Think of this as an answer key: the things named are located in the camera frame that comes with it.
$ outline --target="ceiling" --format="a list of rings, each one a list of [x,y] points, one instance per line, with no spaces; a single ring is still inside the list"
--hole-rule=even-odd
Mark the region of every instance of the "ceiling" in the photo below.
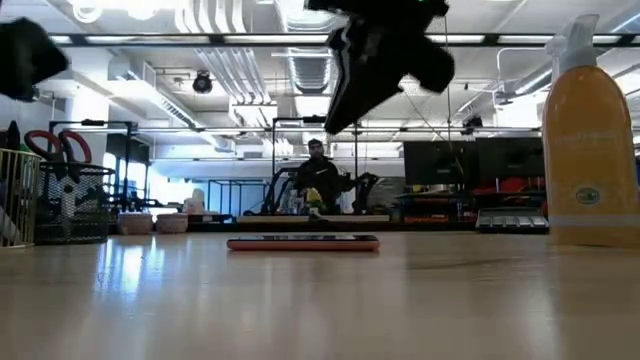
[[[218,4],[225,2],[227,21],[232,30],[235,25],[229,14],[230,9],[237,3],[242,5],[241,18],[244,30],[247,32],[274,33],[318,29],[328,31],[335,26],[333,20],[324,23],[320,20],[316,23],[307,22],[301,26],[302,21],[296,18],[299,14],[290,11],[295,7],[295,4],[301,3],[301,0],[210,0],[212,7],[217,5],[216,1]],[[119,5],[121,9],[106,9],[95,22],[85,24],[74,19],[73,8],[68,0],[4,0],[0,19],[7,20],[16,16],[27,16],[38,21],[50,32],[58,33],[180,32],[180,28],[175,22],[173,10],[160,9],[150,19],[141,21],[132,18],[127,11],[122,9],[126,6],[122,4],[127,4],[127,2],[112,0],[111,3],[121,4]],[[140,0],[140,4],[145,3],[149,2]],[[169,7],[165,5],[170,5],[171,0],[158,0],[157,3],[160,4],[159,7]],[[612,6],[611,0],[449,0],[451,10],[446,21],[442,19],[434,21],[429,30],[454,33],[555,33],[579,15],[598,14],[600,15],[598,32],[611,32],[640,13],[640,6],[636,0],[616,0],[615,3],[616,5]],[[210,17],[215,18],[218,10],[210,11]],[[215,22],[215,27],[220,29],[217,22]],[[89,55],[85,56],[85,59],[90,59],[92,53],[104,52],[99,49],[84,51]],[[259,76],[254,77],[256,84],[258,84],[257,78],[260,77],[268,96],[277,102],[277,115],[296,116],[308,112],[312,114],[326,111],[330,90],[336,78],[336,71],[331,66],[331,60],[324,58],[292,59],[286,57],[288,51],[289,49],[283,48],[254,48],[250,55],[246,55],[255,63],[259,72]],[[530,123],[530,121],[523,122],[520,117],[534,120],[537,118],[536,103],[544,101],[544,93],[542,96],[530,97],[526,106],[518,101],[496,111],[491,93],[480,90],[492,91],[497,89],[499,84],[522,81],[522,79],[533,76],[536,71],[544,69],[549,64],[549,56],[543,49],[452,48],[450,51],[456,60],[456,78],[448,92],[437,96],[429,94],[422,91],[413,79],[406,78],[401,84],[405,92],[367,114],[365,124],[382,127],[442,126],[446,124],[448,118],[451,118],[454,124],[458,124],[469,115],[477,113],[482,115],[485,126],[518,126]],[[228,127],[238,124],[237,119],[229,118],[227,114],[230,107],[229,94],[222,79],[216,79],[215,74],[213,75],[214,86],[208,95],[197,95],[191,89],[196,71],[206,68],[202,58],[194,50],[135,48],[127,49],[119,54],[124,54],[133,61],[149,63],[156,71],[159,86],[170,92],[181,105],[195,114],[203,126]],[[633,68],[640,62],[638,55],[640,54],[637,50],[613,50],[603,55],[599,59],[599,63],[612,75],[632,69],[617,80],[621,83],[624,92],[630,94],[629,104],[632,115],[640,120],[640,98],[636,98],[634,92],[640,88],[640,72],[636,73]],[[328,75],[325,74],[326,78],[324,79],[328,84],[328,90],[319,96],[308,92],[309,88],[297,87],[298,80],[302,83],[304,76],[308,78],[316,76],[314,78],[316,81],[322,80],[324,70],[328,71]],[[242,84],[250,85],[248,77],[240,75],[240,78]],[[148,118],[146,120],[153,121],[154,125],[157,125],[159,121],[169,119],[166,113],[158,111],[158,109],[149,109],[148,104],[139,104],[135,99],[126,97],[123,97],[123,101],[133,102],[132,105],[143,109]],[[123,112],[112,114],[127,116]],[[300,134],[282,136],[294,145],[301,144],[303,140]],[[409,136],[408,134],[389,132],[376,136],[369,135],[369,140],[401,141]],[[353,140],[352,136],[348,134],[342,135],[338,139],[346,143]],[[258,143],[260,139],[255,136],[254,140]],[[154,136],[153,141],[171,145],[203,143],[202,139],[198,137],[171,136],[170,134]]]

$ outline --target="white pillar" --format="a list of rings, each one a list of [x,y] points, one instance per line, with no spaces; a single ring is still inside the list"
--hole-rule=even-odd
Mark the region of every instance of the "white pillar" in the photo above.
[[[108,120],[109,100],[91,90],[80,89],[76,96],[67,99],[65,110],[67,121]],[[107,150],[107,134],[82,134],[82,137],[91,149],[92,163],[102,165]],[[74,151],[78,159],[81,159],[82,150],[74,147]]]

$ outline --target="red scissors handle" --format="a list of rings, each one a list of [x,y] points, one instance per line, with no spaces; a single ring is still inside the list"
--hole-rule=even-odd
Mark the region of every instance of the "red scissors handle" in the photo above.
[[[50,152],[41,147],[39,147],[34,139],[35,138],[43,138],[46,139],[51,145],[53,145],[54,151]],[[32,130],[24,135],[24,142],[31,151],[36,153],[37,155],[42,156],[48,161],[64,161],[64,157],[62,156],[62,143],[60,139],[55,137],[52,133],[43,130]]]
[[[91,148],[89,147],[87,141],[80,134],[71,130],[63,130],[58,135],[58,138],[64,146],[64,152],[67,155],[67,162],[83,162],[85,164],[91,164],[91,161],[93,160],[91,158]],[[78,159],[76,159],[73,153],[73,147],[71,147],[71,142],[69,142],[69,139],[75,140],[78,145],[80,145],[80,149],[84,154],[83,161],[78,161]]]

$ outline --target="black cap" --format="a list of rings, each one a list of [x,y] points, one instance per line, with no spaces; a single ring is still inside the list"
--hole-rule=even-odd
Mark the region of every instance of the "black cap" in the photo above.
[[[312,147],[314,145],[322,145],[322,141],[318,140],[318,139],[311,139],[309,140],[309,142],[307,143],[308,147]]]

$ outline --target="red object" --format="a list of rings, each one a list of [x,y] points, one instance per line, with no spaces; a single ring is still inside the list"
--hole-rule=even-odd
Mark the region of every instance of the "red object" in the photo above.
[[[371,241],[286,241],[286,240],[227,240],[234,251],[378,251],[380,242]]]

